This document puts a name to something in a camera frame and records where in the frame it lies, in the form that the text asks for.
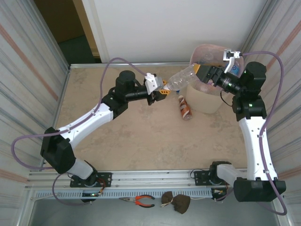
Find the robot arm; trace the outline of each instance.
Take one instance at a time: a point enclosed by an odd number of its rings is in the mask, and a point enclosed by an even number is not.
[[[161,90],[163,81],[155,74],[147,73],[143,85],[136,79],[132,71],[123,71],[116,79],[116,86],[103,97],[99,108],[81,116],[74,122],[59,128],[69,130],[61,135],[43,139],[41,155],[60,174],[71,173],[78,177],[84,185],[91,186],[96,180],[96,169],[86,161],[75,158],[73,149],[90,133],[107,122],[114,120],[128,108],[128,102],[147,99],[148,105],[165,99],[170,91]],[[74,129],[70,128],[93,114],[88,120]],[[57,132],[48,128],[45,133]]]
[[[237,52],[225,51],[224,57],[232,60]],[[246,153],[247,173],[235,169],[229,162],[213,162],[210,167],[211,180],[225,180],[234,188],[234,194],[239,202],[270,202],[276,194],[269,183],[266,173],[273,179],[279,193],[286,190],[285,181],[279,181],[269,153],[266,131],[264,131],[263,150],[268,170],[264,170],[259,146],[259,132],[266,121],[266,109],[259,96],[266,79],[266,67],[258,62],[250,62],[245,67],[240,78],[227,73],[227,70],[215,66],[200,66],[197,76],[204,82],[212,80],[214,86],[219,86],[234,95],[232,110],[242,129]]]

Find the beige tabletop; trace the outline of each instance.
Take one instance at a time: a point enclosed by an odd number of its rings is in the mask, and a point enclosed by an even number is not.
[[[99,100],[99,81],[104,68],[71,70],[57,128],[91,110]],[[141,67],[165,79],[183,67]],[[103,93],[115,86],[124,68],[109,68]],[[135,73],[142,82],[143,76]],[[75,156],[97,170],[176,170],[208,168],[212,161],[230,161],[245,168],[246,151],[241,130],[232,109],[225,104],[215,114],[192,111],[184,121],[178,95],[148,106],[146,100],[130,102],[113,121],[96,129],[74,149]]]

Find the brown bottle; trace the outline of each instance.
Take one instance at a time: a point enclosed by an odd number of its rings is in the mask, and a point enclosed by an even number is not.
[[[184,120],[192,119],[191,109],[182,95],[179,96],[179,102],[180,102],[181,115],[183,119]]]

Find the orange pliers handle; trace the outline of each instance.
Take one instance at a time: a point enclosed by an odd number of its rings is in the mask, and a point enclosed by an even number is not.
[[[141,207],[144,207],[144,208],[151,208],[151,207],[155,206],[154,204],[148,205],[148,204],[143,204],[143,203],[141,203],[141,202],[138,201],[139,199],[143,199],[143,198],[155,199],[151,195],[144,194],[144,195],[140,195],[140,196],[136,196],[135,197],[135,204],[139,205]]]

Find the pliers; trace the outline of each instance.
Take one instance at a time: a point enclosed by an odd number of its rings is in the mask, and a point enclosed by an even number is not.
[[[153,196],[147,195],[147,194],[136,196],[135,198],[124,197],[124,198],[119,198],[119,199],[121,199],[123,201],[127,201],[127,202],[134,202],[136,205],[139,205],[139,206],[144,207],[144,208],[151,208],[151,207],[155,206],[154,204],[147,205],[147,204],[143,204],[143,203],[138,201],[139,199],[143,199],[143,198],[155,199]]]

